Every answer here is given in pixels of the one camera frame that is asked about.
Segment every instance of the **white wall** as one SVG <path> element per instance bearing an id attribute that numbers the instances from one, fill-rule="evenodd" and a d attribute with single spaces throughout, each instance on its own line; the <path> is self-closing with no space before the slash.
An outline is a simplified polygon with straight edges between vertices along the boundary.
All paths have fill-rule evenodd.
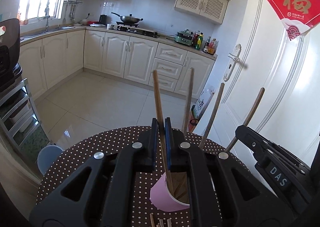
<path id="1" fill-rule="evenodd" d="M 248 0 L 231 0 L 228 3 L 226 15 L 223 23 L 217 26 L 212 34 L 212 38 L 219 41 L 217 48 L 217 61 L 207 81 L 207 85 L 212 85 L 215 89 L 219 88 L 220 81 L 229 63 L 229 53 L 233 52 L 242 25 L 244 12 Z"/>
<path id="2" fill-rule="evenodd" d="M 121 21 L 120 18 L 111 12 L 122 16 L 132 14 L 134 17 L 143 18 L 139 22 L 140 27 L 148 27 L 158 30 L 166 35 L 176 34 L 177 31 L 190 29 L 204 33 L 205 40 L 212 35 L 217 27 L 209 20 L 199 15 L 181 13 L 174 9 L 175 0 L 117 0 L 114 7 L 107 7 L 103 11 L 105 0 L 84 0 L 81 6 L 82 16 L 87 17 L 90 13 L 90 20 L 99 20 L 102 12 L 110 17 L 111 21 Z"/>

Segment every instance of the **white tile backsplash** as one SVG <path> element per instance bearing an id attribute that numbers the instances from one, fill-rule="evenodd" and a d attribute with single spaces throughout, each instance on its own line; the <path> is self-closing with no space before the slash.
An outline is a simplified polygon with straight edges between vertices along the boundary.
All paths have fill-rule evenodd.
<path id="1" fill-rule="evenodd" d="M 166 35 L 176 34 L 177 31 L 190 29 L 204 33 L 204 40 L 212 35 L 217 26 L 199 15 L 182 13 L 174 9 L 175 0 L 118 0 L 113 1 L 114 7 L 103 8 L 107 0 L 84 0 L 79 7 L 83 18 L 90 13 L 90 20 L 99 20 L 101 14 L 108 15 L 111 21 L 121 21 L 111 12 L 122 16 L 132 14 L 136 18 L 143 18 L 139 22 L 140 27 L 148 27 L 158 30 Z"/>

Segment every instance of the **black appliance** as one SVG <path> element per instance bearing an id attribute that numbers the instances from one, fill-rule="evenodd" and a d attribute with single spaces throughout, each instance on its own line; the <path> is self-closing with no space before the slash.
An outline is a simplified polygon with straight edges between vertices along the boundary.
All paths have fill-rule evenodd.
<path id="1" fill-rule="evenodd" d="M 20 56 L 20 22 L 9 19 L 0 23 L 0 92 L 14 84 L 22 74 Z"/>

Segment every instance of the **door handle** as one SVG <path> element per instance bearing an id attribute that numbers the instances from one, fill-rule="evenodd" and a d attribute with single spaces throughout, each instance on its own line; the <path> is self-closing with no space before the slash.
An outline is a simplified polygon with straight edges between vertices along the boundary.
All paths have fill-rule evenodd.
<path id="1" fill-rule="evenodd" d="M 235 50 L 233 51 L 234 55 L 229 53 L 229 57 L 231 58 L 231 60 L 228 64 L 228 67 L 227 67 L 225 74 L 223 76 L 223 80 L 225 82 L 227 82 L 230 79 L 231 74 L 232 74 L 236 64 L 240 63 L 240 58 L 239 58 L 240 52 L 241 52 L 241 45 L 238 44 L 238 45 L 236 45 Z"/>

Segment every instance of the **drawer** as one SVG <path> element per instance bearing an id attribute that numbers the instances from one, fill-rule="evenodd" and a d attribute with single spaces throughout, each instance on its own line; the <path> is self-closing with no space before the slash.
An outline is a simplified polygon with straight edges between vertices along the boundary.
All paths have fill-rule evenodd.
<path id="1" fill-rule="evenodd" d="M 155 58 L 152 71 L 157 70 L 158 74 L 179 79 L 182 65 L 178 65 L 166 60 Z"/>
<path id="2" fill-rule="evenodd" d="M 159 88 L 173 92 L 176 88 L 178 80 L 164 76 L 158 75 L 159 79 Z M 150 77 L 149 85 L 153 86 L 153 76 Z"/>
<path id="3" fill-rule="evenodd" d="M 158 49 L 157 49 L 157 53 L 156 53 L 156 57 L 166 60 L 166 61 L 170 61 L 179 65 L 183 65 L 184 61 L 186 59 L 187 56 L 187 52 L 186 50 L 180 49 L 180 48 L 176 48 L 176 47 L 172 47 L 166 44 L 162 44 L 159 43 Z"/>

